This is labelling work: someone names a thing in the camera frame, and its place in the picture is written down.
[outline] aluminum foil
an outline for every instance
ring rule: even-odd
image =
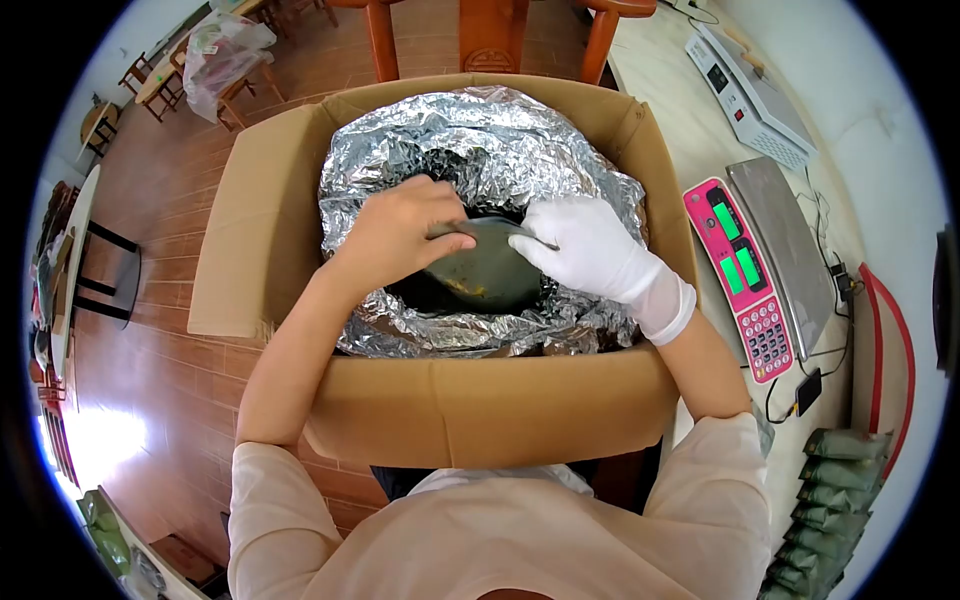
[[[421,94],[378,108],[333,134],[320,180],[322,252],[334,254],[370,196],[420,174],[450,181],[471,214],[523,213],[580,195],[613,207],[640,243],[643,187],[556,110],[509,87]],[[519,315],[419,312],[384,289],[353,311],[337,347],[372,357],[594,353],[630,346],[626,307],[548,277],[535,309]]]

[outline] black table stand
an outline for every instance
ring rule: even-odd
[[[116,283],[112,286],[80,275],[84,271],[85,256],[81,257],[77,274],[77,289],[73,295],[73,305],[76,308],[112,317],[120,323],[120,329],[123,329],[130,322],[133,305],[136,303],[136,293],[140,287],[140,247],[93,221],[87,224],[86,230],[125,252],[117,269]],[[111,304],[84,298],[80,295],[80,288],[82,287],[110,296]]]

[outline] red chair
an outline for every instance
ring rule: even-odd
[[[399,79],[390,5],[403,0],[327,0],[328,5],[363,9],[373,53],[376,80]],[[657,0],[578,0],[596,11],[580,81],[597,85],[620,17],[647,17]],[[460,0],[460,70],[483,73],[519,73],[523,33],[530,0]]]

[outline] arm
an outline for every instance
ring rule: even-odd
[[[672,342],[658,350],[694,422],[703,417],[727,419],[751,412],[740,366],[699,310],[693,311],[690,322]]]
[[[237,600],[300,598],[342,539],[293,455],[350,311],[370,291],[472,247],[440,221],[466,219],[448,183],[427,176],[370,196],[347,240],[303,290],[251,374],[233,451],[228,581]]]
[[[634,241],[603,201],[535,204],[523,225],[560,247],[512,236],[530,262],[567,287],[630,306],[696,421],[643,509],[660,539],[644,558],[700,598],[756,595],[770,562],[766,462],[740,369],[696,310],[693,287]]]
[[[370,196],[337,253],[310,279],[251,373],[240,402],[237,445],[296,451],[326,363],[353,307],[369,292],[434,260],[472,248],[450,233],[427,241],[439,222],[467,218],[453,187],[426,175]]]
[[[750,412],[750,396],[730,349],[696,310],[696,292],[627,233],[601,200],[534,204],[523,225],[560,247],[514,235],[510,244],[563,285],[631,307],[660,351],[695,421]]]

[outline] white glove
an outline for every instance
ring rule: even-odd
[[[697,300],[693,286],[643,249],[606,202],[570,197],[531,204],[523,226],[560,249],[511,235],[514,250],[568,288],[630,305],[655,346],[673,340],[689,323]]]

